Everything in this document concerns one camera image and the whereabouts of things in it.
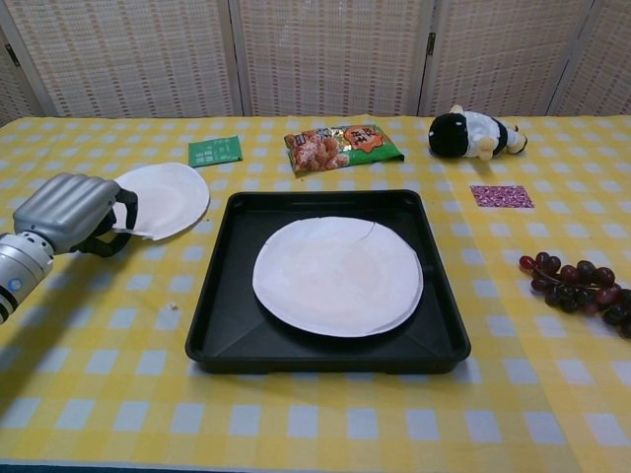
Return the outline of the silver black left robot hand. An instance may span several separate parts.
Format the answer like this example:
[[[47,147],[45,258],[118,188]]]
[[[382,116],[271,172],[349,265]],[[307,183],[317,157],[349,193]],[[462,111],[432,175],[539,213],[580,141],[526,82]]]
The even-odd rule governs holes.
[[[100,236],[113,230],[116,203],[126,208],[123,231],[110,241]],[[113,180],[63,172],[48,180],[13,214],[18,234],[34,233],[55,254],[80,251],[100,257],[117,254],[130,240],[138,213],[138,196]]]

